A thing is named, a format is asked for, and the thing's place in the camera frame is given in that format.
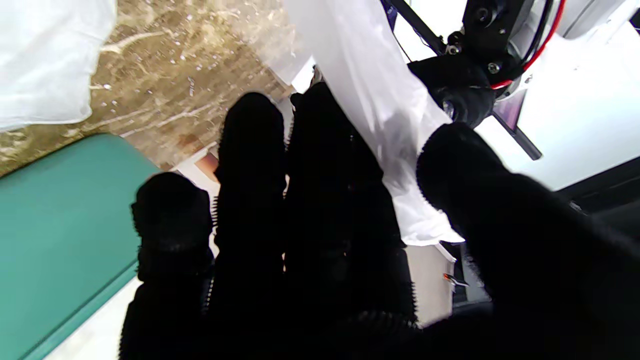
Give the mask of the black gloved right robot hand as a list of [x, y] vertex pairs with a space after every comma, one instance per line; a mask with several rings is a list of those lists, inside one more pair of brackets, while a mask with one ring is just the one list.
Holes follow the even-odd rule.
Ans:
[[466, 241], [491, 299], [425, 327], [393, 199], [329, 87], [228, 110], [210, 195], [149, 178], [131, 205], [141, 285], [121, 360], [637, 360], [639, 245], [509, 171], [464, 123], [418, 158], [418, 198]]

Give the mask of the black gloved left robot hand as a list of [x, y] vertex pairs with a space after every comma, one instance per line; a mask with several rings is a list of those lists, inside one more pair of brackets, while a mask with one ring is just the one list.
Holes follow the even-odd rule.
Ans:
[[490, 116], [495, 92], [482, 67], [466, 55], [437, 55], [410, 61], [407, 68], [453, 122], [474, 129]]

